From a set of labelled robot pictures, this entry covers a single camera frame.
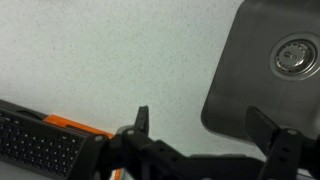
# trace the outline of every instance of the white countertop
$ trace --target white countertop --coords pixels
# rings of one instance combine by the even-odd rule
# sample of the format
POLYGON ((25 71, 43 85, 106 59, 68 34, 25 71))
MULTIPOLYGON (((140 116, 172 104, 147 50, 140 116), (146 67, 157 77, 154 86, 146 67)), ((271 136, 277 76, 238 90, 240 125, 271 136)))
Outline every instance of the white countertop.
MULTIPOLYGON (((114 133, 150 108, 150 137, 190 154, 256 147, 200 114, 242 0, 2 0, 0 99, 114 133)), ((44 179, 0 164, 1 179, 44 179)))

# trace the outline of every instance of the drain strainer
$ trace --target drain strainer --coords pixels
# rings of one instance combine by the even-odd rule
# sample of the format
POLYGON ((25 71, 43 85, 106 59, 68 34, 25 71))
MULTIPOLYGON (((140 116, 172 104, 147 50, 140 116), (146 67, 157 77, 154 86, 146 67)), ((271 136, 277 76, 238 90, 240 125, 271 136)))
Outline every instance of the drain strainer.
POLYGON ((314 46, 303 40, 296 40, 283 45, 276 55, 276 67, 285 75, 297 75, 312 68, 316 51, 314 46))
POLYGON ((287 81, 303 80, 320 68, 320 38, 314 34, 297 33, 281 39, 271 51, 273 74, 287 81))

